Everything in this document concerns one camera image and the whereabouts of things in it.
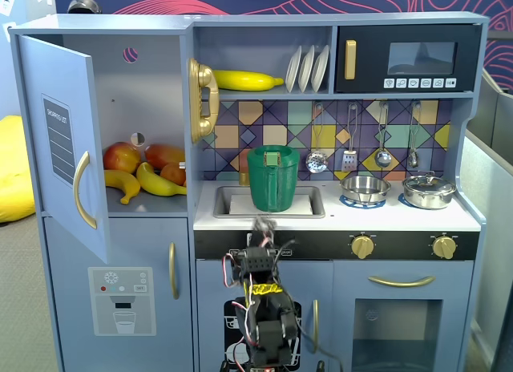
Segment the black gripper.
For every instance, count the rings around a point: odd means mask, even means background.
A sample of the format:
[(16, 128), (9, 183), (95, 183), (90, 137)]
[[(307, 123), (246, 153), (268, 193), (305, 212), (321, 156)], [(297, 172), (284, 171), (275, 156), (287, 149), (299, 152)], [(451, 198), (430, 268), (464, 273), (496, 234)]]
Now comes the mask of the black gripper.
[(275, 249), (274, 234), (270, 231), (252, 231), (247, 233), (247, 246), (248, 247), (262, 247), (266, 249)]

